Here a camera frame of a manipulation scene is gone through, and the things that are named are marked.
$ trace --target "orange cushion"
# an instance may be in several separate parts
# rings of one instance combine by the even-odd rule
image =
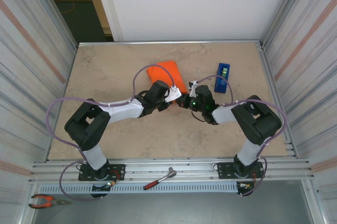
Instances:
[[[174,79],[175,86],[177,86],[181,93],[187,93],[184,81],[180,75],[179,69],[175,61],[167,62],[158,62],[160,66],[166,68]],[[172,81],[169,75],[160,67],[148,67],[146,70],[148,76],[151,79],[151,82],[154,83],[157,80],[161,80],[167,83],[169,86],[172,86]]]

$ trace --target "gray floor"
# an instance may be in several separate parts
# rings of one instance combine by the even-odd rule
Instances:
[[[108,195],[103,201],[37,210],[34,219],[33,223],[43,224],[313,223],[300,181],[266,181],[242,199],[234,193]]]
[[[107,42],[93,3],[57,3],[77,43]]]

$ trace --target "red-handled pliers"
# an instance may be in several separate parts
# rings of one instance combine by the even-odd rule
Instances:
[[[42,208],[46,208],[46,207],[51,207],[54,204],[69,204],[69,201],[66,200],[56,200],[54,199],[54,197],[52,196],[48,196],[45,194],[36,194],[32,196],[32,199],[36,199],[36,198],[43,198],[45,200],[47,200],[47,203],[44,204],[29,204],[28,206],[34,209],[42,209]]]

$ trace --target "marble-pattern surface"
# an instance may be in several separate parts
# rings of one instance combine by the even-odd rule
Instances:
[[[235,100],[256,94],[271,101],[254,43],[79,46],[65,96],[99,102],[125,100],[132,94],[132,78],[140,68],[167,60],[177,62],[186,84],[214,74],[219,63],[228,63]],[[214,82],[215,79],[204,81],[211,90]],[[141,73],[136,80],[136,93],[150,86],[147,74]],[[213,94],[219,104],[230,102],[229,91]],[[63,127],[80,105],[76,101],[63,103],[56,128],[61,138],[71,141]],[[109,125],[100,145],[107,158],[230,157],[237,154],[244,141],[237,123],[202,123],[191,116],[191,111],[173,104],[160,113],[156,110],[140,119]],[[275,139],[263,154],[286,155],[283,138]],[[77,150],[53,140],[49,159],[72,158],[80,158]]]

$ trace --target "corrugated metal wall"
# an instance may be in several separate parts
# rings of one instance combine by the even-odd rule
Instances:
[[[337,221],[337,0],[294,0],[266,52],[300,157]]]
[[[18,217],[32,163],[44,161],[45,112],[63,96],[75,45],[49,0],[0,0],[0,223]]]

